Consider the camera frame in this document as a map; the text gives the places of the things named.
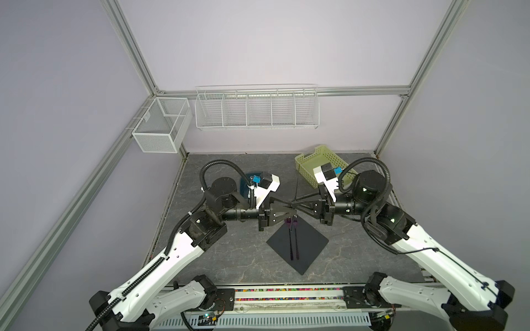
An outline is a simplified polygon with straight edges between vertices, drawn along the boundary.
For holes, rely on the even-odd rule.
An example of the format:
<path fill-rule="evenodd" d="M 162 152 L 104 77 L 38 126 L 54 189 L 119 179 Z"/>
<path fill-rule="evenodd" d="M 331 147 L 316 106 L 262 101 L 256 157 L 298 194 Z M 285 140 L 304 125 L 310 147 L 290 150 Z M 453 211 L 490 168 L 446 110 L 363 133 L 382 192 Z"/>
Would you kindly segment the purple metallic spoon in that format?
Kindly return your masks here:
<path fill-rule="evenodd" d="M 288 242 L 289 242 L 289 252 L 290 252 L 290 260 L 294 260 L 294 253 L 293 253 L 293 242 L 292 242 L 292 231 L 293 231 L 293 221 L 291 218 L 288 218 L 285 220 L 285 223 L 288 228 Z"/>

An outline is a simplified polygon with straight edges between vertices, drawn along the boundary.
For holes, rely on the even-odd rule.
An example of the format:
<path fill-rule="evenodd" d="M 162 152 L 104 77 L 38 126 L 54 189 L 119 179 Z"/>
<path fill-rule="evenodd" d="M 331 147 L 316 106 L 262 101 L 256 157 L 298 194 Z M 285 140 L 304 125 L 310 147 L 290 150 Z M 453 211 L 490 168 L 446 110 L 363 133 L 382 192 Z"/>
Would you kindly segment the purple metallic fork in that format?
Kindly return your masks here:
<path fill-rule="evenodd" d="M 298 217 L 294 216 L 291 219 L 291 227 L 290 227 L 290 233 L 291 233 L 291 260 L 292 261 L 298 261 L 300 259 L 300 252 L 298 248 Z"/>

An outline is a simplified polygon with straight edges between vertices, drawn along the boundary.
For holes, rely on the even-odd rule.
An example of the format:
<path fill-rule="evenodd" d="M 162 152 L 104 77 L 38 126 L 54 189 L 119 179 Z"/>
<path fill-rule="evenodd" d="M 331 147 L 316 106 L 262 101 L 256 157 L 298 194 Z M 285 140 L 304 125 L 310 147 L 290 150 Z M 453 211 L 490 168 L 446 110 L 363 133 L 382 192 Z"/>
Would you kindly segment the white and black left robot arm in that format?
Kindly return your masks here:
<path fill-rule="evenodd" d="M 256 220 L 263 230 L 272 219 L 264 204 L 280 178 L 269 172 L 250 176 L 232 161 L 216 159 L 200 169 L 199 179 L 202 198 L 172 229 L 163 251 L 121 286 L 92 296 L 95 318 L 87 330 L 152 330 L 187 310 L 214 306 L 218 289 L 205 275 L 161 291 L 227 233 L 227 221 Z"/>

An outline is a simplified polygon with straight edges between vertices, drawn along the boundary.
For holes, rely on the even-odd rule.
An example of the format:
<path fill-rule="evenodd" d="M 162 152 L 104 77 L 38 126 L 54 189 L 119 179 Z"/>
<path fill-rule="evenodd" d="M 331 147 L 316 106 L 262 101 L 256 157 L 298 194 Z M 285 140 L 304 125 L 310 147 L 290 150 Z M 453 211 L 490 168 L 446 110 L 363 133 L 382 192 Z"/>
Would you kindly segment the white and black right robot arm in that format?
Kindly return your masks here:
<path fill-rule="evenodd" d="M 447 321 L 454 330 L 505 330 L 515 288 L 495 281 L 449 252 L 402 208 L 388 201 L 391 173 L 381 160 L 330 162 L 312 169 L 320 200 L 314 213 L 330 224 L 336 215 L 354 216 L 368 237 L 395 256 L 408 256 L 442 284 L 428 288 L 374 272 L 363 288 L 368 305 L 405 306 Z"/>

